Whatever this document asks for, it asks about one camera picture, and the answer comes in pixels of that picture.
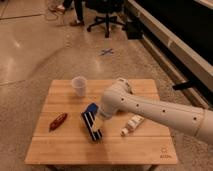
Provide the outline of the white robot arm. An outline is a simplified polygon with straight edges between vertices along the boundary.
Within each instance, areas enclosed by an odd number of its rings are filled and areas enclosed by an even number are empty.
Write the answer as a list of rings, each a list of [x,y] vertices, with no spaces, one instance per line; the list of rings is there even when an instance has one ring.
[[[124,78],[118,78],[101,96],[92,129],[100,129],[118,111],[130,112],[213,145],[213,111],[134,95]]]

